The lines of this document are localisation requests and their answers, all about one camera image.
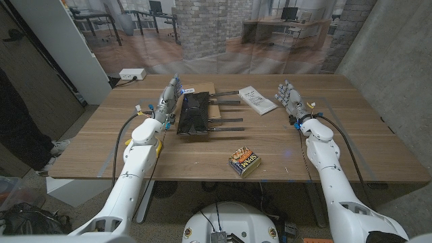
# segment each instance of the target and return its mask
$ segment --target wooden table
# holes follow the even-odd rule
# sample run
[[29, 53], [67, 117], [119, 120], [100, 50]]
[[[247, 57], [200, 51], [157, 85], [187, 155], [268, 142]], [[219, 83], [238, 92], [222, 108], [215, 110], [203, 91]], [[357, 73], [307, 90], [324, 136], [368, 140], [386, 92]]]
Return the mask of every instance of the wooden table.
[[280, 17], [276, 18], [275, 16], [268, 16], [256, 20], [246, 20], [243, 21], [242, 43], [254, 43], [270, 38], [274, 26], [292, 26], [299, 27], [302, 30], [318, 26], [321, 29], [315, 37], [315, 43], [312, 47], [313, 50], [318, 50], [324, 45], [330, 24], [331, 19], [305, 22], [302, 24], [301, 22], [285, 22], [284, 20], [281, 20]]
[[[277, 85], [288, 78], [306, 102], [317, 104], [315, 112], [323, 112], [348, 135], [358, 166], [366, 182], [426, 183], [431, 177], [402, 141], [380, 120], [361, 94], [344, 76], [337, 75], [180, 75], [183, 84], [214, 82], [217, 92], [253, 86], [274, 101]], [[49, 175], [54, 178], [111, 178], [112, 153], [117, 133], [134, 113], [136, 104], [143, 109], [156, 105], [159, 95], [171, 79], [170, 75], [148, 75], [143, 81], [116, 88], [103, 101], [81, 129], [71, 145], [58, 158]], [[224, 99], [239, 99], [237, 96]], [[288, 123], [285, 109], [279, 108], [263, 116], [246, 103], [220, 106], [222, 118], [243, 117], [240, 123], [222, 126], [244, 126], [243, 132], [213, 132], [208, 136], [177, 136], [166, 132], [164, 148], [155, 168], [154, 180], [243, 181], [243, 182], [307, 182], [298, 131]], [[122, 138], [117, 158], [117, 175], [124, 165], [124, 142], [132, 130], [143, 122], [137, 117]], [[358, 182], [348, 149], [333, 127], [334, 140], [341, 149], [340, 163], [348, 179]], [[227, 164], [228, 157], [241, 146], [248, 146], [262, 158], [261, 165], [248, 178], [240, 176]], [[317, 170], [306, 158], [313, 181], [319, 181]]]

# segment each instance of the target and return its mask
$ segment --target computer monitor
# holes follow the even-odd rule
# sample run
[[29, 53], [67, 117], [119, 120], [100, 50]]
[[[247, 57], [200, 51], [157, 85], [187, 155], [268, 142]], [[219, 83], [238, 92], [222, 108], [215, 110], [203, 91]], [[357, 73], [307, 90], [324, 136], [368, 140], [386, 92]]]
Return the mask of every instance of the computer monitor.
[[162, 5], [160, 1], [148, 1], [150, 3], [150, 10], [153, 13], [162, 13]]
[[284, 7], [281, 20], [296, 20], [298, 7]]

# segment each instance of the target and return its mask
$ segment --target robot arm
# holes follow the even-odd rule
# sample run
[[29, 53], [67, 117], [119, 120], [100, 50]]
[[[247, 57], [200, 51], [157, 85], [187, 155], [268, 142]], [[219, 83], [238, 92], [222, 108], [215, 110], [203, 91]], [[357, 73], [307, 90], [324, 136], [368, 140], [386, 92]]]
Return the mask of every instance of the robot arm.
[[173, 118], [180, 96], [180, 80], [176, 74], [162, 92], [154, 118], [147, 118], [132, 132], [132, 141], [124, 151], [125, 165], [102, 210], [90, 221], [70, 233], [79, 235], [128, 234], [138, 201], [144, 174], [155, 164], [161, 142], [155, 137]]
[[368, 208], [356, 197], [339, 163], [340, 149], [333, 140], [333, 131], [312, 117], [298, 91], [287, 80], [286, 85], [279, 85], [276, 99], [286, 108], [296, 128], [308, 136], [307, 156], [319, 172], [333, 241], [365, 243], [373, 231], [407, 240], [398, 222]]

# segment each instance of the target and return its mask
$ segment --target bag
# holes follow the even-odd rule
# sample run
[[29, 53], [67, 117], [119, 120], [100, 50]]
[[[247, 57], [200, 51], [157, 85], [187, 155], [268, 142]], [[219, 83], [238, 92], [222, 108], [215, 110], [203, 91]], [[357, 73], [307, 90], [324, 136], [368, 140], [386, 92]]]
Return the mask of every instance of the bag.
[[72, 231], [68, 216], [59, 216], [57, 212], [50, 213], [25, 202], [0, 212], [0, 221], [6, 225], [3, 235], [68, 234]]

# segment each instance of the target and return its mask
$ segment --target wall outlet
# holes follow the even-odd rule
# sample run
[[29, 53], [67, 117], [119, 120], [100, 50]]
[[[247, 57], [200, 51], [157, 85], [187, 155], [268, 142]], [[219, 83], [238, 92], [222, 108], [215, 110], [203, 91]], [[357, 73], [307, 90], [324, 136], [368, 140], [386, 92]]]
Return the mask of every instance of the wall outlet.
[[147, 73], [144, 68], [125, 68], [120, 72], [122, 80], [132, 80], [136, 76], [137, 80], [143, 80]]

